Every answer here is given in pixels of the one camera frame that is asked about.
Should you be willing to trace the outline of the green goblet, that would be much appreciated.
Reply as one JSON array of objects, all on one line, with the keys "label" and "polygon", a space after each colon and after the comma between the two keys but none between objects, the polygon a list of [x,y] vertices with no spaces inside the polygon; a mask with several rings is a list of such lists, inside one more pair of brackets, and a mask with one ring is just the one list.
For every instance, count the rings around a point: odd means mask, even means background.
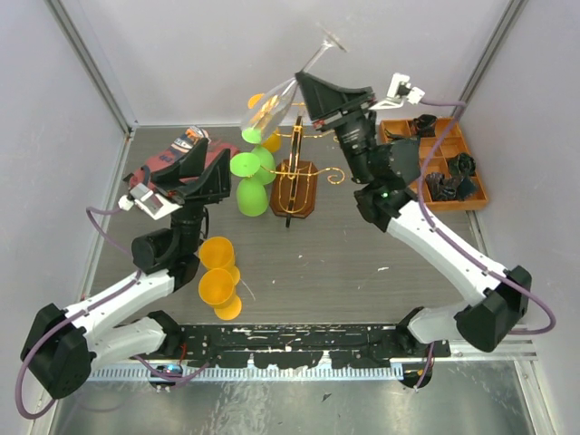
[{"label": "green goblet", "polygon": [[260,158],[251,152],[240,152],[230,161],[231,173],[240,178],[236,191],[239,211],[247,217],[257,217],[266,212],[266,189],[258,179]]},{"label": "green goblet", "polygon": [[246,128],[241,131],[242,138],[254,145],[251,153],[258,156],[260,168],[255,177],[262,185],[268,185],[276,178],[276,162],[273,154],[262,145],[261,131],[254,128]]}]

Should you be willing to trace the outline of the clear wine glass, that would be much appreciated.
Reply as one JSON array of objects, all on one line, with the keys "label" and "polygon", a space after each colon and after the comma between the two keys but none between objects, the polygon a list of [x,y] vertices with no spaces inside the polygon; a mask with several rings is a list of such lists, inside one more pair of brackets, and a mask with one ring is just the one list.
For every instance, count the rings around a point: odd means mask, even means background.
[{"label": "clear wine glass", "polygon": [[[338,48],[343,52],[347,49],[339,38],[332,32],[322,28],[324,39],[307,63],[299,70],[308,72],[314,64],[331,49]],[[298,89],[297,79],[293,76],[260,97],[251,109],[248,110],[240,123],[241,136],[250,144],[260,144],[268,139],[284,120],[289,112]]]}]

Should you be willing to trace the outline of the green goblet front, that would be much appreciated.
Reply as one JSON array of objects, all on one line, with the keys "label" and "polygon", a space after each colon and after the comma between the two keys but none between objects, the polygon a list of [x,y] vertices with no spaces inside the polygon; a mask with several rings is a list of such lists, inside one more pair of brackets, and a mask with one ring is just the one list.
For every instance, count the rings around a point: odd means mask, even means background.
[{"label": "green goblet front", "polygon": [[276,178],[276,162],[273,154],[262,145],[261,131],[254,128],[246,128],[241,131],[242,138],[254,145],[251,153],[258,156],[260,168],[255,177],[262,185],[268,185]]}]

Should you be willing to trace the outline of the gold wine glass rack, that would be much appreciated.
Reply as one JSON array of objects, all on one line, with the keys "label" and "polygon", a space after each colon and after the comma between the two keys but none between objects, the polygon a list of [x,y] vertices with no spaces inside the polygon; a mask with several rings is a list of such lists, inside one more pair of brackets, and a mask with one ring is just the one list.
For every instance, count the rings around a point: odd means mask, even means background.
[{"label": "gold wine glass rack", "polygon": [[275,175],[270,198],[270,208],[277,217],[285,218],[285,227],[290,228],[294,219],[305,219],[315,207],[318,177],[325,175],[331,185],[340,185],[345,180],[343,169],[327,167],[318,169],[311,160],[302,160],[301,151],[304,139],[321,139],[331,132],[305,134],[305,104],[297,103],[300,108],[292,131],[288,134],[278,133],[280,138],[290,140],[289,156],[283,159],[275,169],[263,169]]}]

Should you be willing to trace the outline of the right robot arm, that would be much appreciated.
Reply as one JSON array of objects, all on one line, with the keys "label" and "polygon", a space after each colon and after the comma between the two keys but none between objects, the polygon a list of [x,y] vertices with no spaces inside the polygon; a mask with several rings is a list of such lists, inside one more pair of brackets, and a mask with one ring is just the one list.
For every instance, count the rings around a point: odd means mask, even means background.
[{"label": "right robot arm", "polygon": [[523,290],[528,271],[506,269],[449,231],[411,189],[421,174],[419,143],[413,139],[377,141],[376,98],[372,88],[349,89],[309,72],[295,79],[317,131],[333,131],[353,181],[363,219],[414,249],[462,295],[440,308],[418,307],[396,326],[401,352],[416,357],[430,343],[464,339],[491,353],[527,311]]}]

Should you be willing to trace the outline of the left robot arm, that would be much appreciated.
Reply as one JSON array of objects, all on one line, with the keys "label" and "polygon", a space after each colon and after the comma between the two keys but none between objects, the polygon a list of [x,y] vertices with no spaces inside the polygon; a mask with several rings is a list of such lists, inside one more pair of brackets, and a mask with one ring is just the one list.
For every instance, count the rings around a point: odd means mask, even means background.
[{"label": "left robot arm", "polygon": [[193,280],[198,247],[208,228],[210,204],[231,191],[229,147],[213,150],[206,138],[181,138],[183,155],[135,184],[118,203],[149,218],[169,218],[168,227],[136,237],[130,246],[136,270],[97,295],[66,308],[49,304],[38,311],[21,352],[30,372],[54,400],[65,398],[102,366],[155,353],[161,359],[181,348],[178,324],[161,311],[124,320]]}]

